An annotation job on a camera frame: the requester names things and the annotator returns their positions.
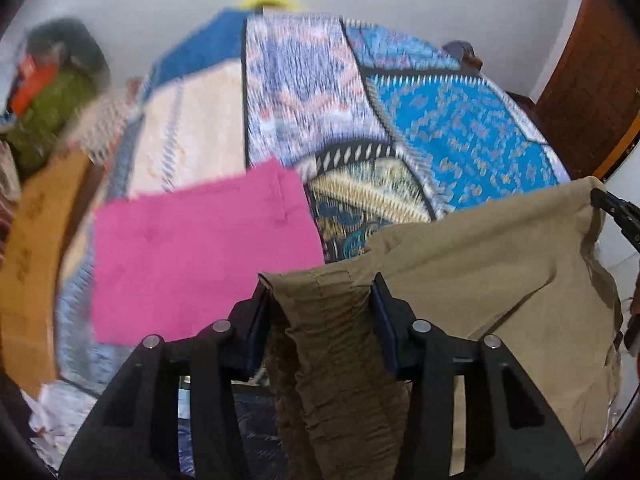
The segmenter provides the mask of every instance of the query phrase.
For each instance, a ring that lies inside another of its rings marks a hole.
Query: patchwork blanket
[[[569,180],[526,115],[475,69],[422,40],[322,14],[226,10],[154,65],[94,201],[295,167],[328,262],[382,226]],[[90,325],[92,213],[63,261],[56,355],[100,394],[131,348]]]

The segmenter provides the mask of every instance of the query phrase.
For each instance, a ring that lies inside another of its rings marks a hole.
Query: blue fabric
[[[312,197],[311,213],[321,231],[327,263],[364,254],[369,238],[385,225],[393,224],[345,200],[336,200],[313,189],[308,192]]]
[[[558,184],[543,147],[524,136],[484,80],[374,76],[369,83],[394,139],[420,159],[450,206]]]
[[[142,129],[144,116],[130,120],[120,138],[116,152],[113,155],[113,168],[109,174],[106,201],[114,198],[122,198],[126,195],[129,186],[131,165],[138,145],[138,136]]]
[[[244,20],[253,13],[225,9],[204,28],[165,53],[154,65],[145,100],[173,79],[199,72],[225,59],[240,57]]]
[[[380,25],[347,26],[346,32],[358,62],[370,68],[460,69],[446,52],[404,32]]]
[[[87,240],[82,264],[65,283],[56,301],[56,359],[60,376],[101,394],[133,350],[98,343],[91,325],[94,284],[93,237]]]

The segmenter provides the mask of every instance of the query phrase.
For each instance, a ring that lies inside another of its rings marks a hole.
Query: pink cloth
[[[95,219],[98,342],[197,334],[250,298],[258,272],[324,264],[298,174],[275,161],[245,176],[114,202]]]

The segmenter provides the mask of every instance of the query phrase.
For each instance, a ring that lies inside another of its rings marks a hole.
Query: metal screw
[[[156,334],[148,335],[142,340],[142,346],[145,348],[155,348],[158,346],[160,338]]]
[[[502,344],[502,341],[500,340],[500,338],[494,334],[489,334],[485,336],[483,341],[484,341],[484,344],[487,345],[489,348],[498,348],[498,346]]]
[[[211,325],[212,329],[216,332],[226,332],[231,329],[231,323],[229,323],[228,319],[219,319],[213,325]]]
[[[425,321],[423,319],[416,319],[412,324],[411,327],[416,331],[419,332],[421,334],[426,334],[429,330],[431,330],[431,323],[429,323],[428,321]]]

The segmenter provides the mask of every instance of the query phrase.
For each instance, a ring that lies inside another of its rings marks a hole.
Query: olive green cloth
[[[25,180],[42,168],[66,122],[96,95],[94,82],[69,65],[32,100],[25,114],[7,134],[17,152],[16,163]]]
[[[590,205],[596,186],[589,177],[441,222],[388,226],[352,260],[262,276],[287,318],[272,329],[267,369],[290,476],[393,476],[408,394],[372,332],[376,272],[449,335],[497,333],[586,459],[617,391],[612,341],[622,321],[614,281],[593,254],[604,221]],[[463,463],[461,395],[457,388],[453,471]]]

